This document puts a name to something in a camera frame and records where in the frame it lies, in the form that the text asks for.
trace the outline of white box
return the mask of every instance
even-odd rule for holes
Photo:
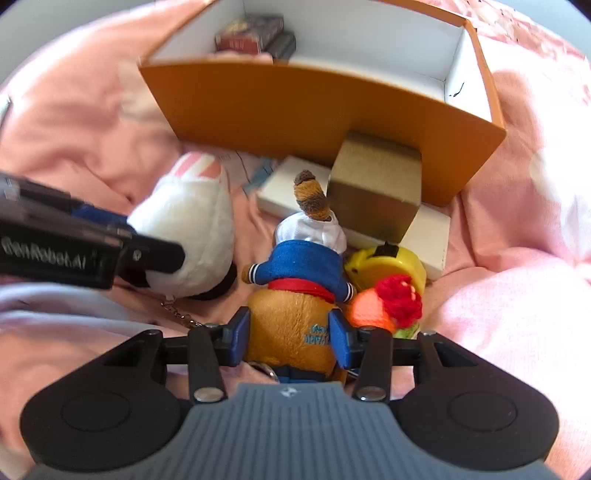
[[[302,170],[310,170],[326,191],[330,169],[307,160],[287,157],[258,191],[258,206],[264,212],[284,219],[300,210],[293,193],[293,181]],[[450,218],[444,213],[422,204],[400,246],[408,248],[421,260],[427,278],[441,277],[447,257]],[[369,248],[384,242],[348,229],[347,241],[355,248]]]

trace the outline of dark book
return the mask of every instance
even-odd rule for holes
[[[289,60],[296,51],[296,36],[289,30],[277,35],[276,39],[267,47],[273,60]]]
[[[283,17],[247,15],[234,20],[216,35],[218,50],[257,54],[283,31]]]

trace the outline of stuffed toy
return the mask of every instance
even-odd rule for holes
[[[423,315],[421,295],[409,275],[392,275],[360,292],[346,311],[354,327],[380,327],[396,338],[411,338]]]
[[[248,301],[246,360],[272,368],[282,382],[326,381],[336,365],[328,314],[355,289],[344,276],[345,234],[318,181],[304,170],[294,193],[302,211],[279,224],[268,261],[242,271],[244,282],[267,285]]]
[[[183,155],[127,221],[142,235],[179,243],[185,259],[175,273],[146,271],[125,280],[168,298],[208,300],[231,288],[236,279],[232,202],[228,175],[213,155]]]

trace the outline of cardboard box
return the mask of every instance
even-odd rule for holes
[[[301,158],[286,158],[257,192],[258,207],[284,219],[300,210],[293,195],[293,181],[302,170],[310,170],[326,191],[330,169]],[[400,246],[413,251],[423,263],[429,280],[437,280],[445,268],[450,218],[424,203],[404,235]],[[347,243],[355,248],[383,245],[382,240],[343,228]]]
[[[213,38],[245,14],[283,16],[289,63],[221,62]],[[177,136],[331,167],[349,131],[420,151],[423,201],[447,205],[505,138],[467,18],[414,0],[212,0],[140,71]]]
[[[421,205],[421,171],[417,150],[351,133],[330,171],[330,207],[343,227],[397,244]]]

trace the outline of plush bear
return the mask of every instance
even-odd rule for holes
[[[345,234],[318,181],[304,170],[294,193],[302,211],[279,224],[269,259],[242,272],[244,282],[267,286],[248,301],[246,360],[272,368],[284,382],[325,381],[336,365],[328,313],[355,289],[344,276]]]

